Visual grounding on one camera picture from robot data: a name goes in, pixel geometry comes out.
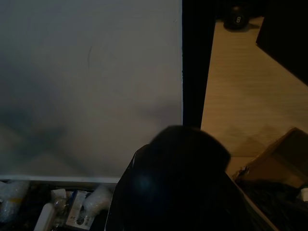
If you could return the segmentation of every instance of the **black kettlebell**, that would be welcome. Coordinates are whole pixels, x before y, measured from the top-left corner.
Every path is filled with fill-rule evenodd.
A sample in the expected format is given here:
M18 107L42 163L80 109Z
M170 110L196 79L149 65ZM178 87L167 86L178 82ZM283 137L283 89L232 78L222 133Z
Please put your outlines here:
M240 30L245 28L249 23L250 9L245 4L238 4L226 9L224 18L224 27L230 30Z

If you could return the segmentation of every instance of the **brown cardboard box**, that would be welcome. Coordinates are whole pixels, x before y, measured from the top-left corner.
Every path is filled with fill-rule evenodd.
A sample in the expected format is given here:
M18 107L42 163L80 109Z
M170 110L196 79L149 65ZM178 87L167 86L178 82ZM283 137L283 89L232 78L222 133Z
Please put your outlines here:
M308 182L308 134L293 128L238 171L233 180L270 180L300 187ZM267 222L272 230L278 229L258 209L258 207L239 189L248 204Z

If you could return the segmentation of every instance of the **black door frame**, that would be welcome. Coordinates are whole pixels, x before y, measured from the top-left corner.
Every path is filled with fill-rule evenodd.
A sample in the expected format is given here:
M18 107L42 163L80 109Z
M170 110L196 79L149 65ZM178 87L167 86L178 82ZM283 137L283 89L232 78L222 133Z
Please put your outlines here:
M182 0L183 125L201 127L216 1Z

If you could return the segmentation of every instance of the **white panel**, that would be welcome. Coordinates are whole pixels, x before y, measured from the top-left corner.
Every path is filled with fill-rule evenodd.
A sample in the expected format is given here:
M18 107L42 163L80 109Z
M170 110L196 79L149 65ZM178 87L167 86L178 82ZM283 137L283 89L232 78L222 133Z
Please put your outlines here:
M0 174L118 177L180 124L179 0L0 1L0 22L1 108L65 130L57 151Z

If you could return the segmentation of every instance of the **light wood floor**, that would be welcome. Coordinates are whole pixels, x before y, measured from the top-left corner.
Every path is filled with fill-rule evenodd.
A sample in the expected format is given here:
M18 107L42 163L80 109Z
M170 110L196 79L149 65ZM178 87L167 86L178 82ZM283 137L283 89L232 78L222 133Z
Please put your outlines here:
M308 87L256 45L258 31L216 24L202 129L230 151L229 175L290 128L308 131Z

